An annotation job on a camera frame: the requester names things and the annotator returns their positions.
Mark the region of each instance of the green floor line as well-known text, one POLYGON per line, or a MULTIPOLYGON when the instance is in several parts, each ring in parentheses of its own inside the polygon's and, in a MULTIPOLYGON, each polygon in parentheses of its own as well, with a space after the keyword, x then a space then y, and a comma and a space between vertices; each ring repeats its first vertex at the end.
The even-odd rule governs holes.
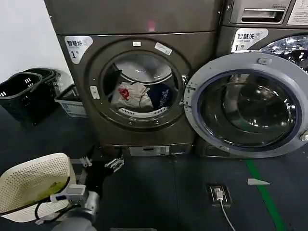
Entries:
MULTIPOLYGON (((258 180, 263 180, 260 177, 260 174, 254 164, 253 160, 246 160, 246 164, 247 167, 250 171, 250 174, 253 178, 258 179, 258 180)), ((268 185, 257 185, 257 188, 260 192, 260 195, 265 203, 265 206, 276 226, 277 231, 285 231, 285 226, 284 226, 284 222, 282 221, 282 218, 280 217, 278 210, 273 202, 273 200, 271 199, 268 191, 266 190, 266 187, 268 185)))

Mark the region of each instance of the gray basket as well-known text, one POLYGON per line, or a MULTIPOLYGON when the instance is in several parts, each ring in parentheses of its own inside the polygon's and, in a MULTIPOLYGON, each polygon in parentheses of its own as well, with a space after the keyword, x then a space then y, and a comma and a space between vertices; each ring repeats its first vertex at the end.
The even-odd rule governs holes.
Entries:
POLYGON ((54 99, 71 117, 87 118, 87 114, 75 84, 65 89, 59 96, 54 99))

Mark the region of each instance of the white cable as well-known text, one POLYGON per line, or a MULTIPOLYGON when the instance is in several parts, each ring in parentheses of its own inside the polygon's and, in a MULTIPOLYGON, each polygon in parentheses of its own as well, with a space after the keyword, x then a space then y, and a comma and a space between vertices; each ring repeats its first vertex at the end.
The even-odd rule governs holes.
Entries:
POLYGON ((231 221, 229 220, 229 218, 228 218, 228 216, 227 216, 227 214, 226 214, 226 211, 225 211, 225 209, 224 209, 224 207, 223 207, 222 200, 219 200, 219 201, 220 201, 220 205, 221 205, 221 209, 222 209, 223 215, 225 216, 225 218, 226 218, 227 222, 229 223, 231 229, 232 229, 233 231, 235 231, 235 228, 233 227, 233 225, 232 225, 231 221))

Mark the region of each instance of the dark gray dryer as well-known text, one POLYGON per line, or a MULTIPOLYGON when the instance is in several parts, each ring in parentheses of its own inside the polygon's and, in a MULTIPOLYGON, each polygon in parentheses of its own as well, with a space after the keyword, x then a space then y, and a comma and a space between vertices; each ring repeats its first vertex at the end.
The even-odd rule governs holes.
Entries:
POLYGON ((222 0, 45 2, 101 146, 143 156, 189 151, 195 132, 182 99, 215 53, 222 0))

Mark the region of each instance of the number 1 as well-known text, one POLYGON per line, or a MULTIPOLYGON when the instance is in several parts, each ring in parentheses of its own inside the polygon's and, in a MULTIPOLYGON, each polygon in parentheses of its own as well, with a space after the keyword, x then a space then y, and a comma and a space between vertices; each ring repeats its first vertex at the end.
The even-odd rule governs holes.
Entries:
POLYGON ((75 54, 74 54, 74 52, 73 51, 71 51, 71 53, 73 54, 73 59, 76 59, 77 57, 75 56, 75 54))

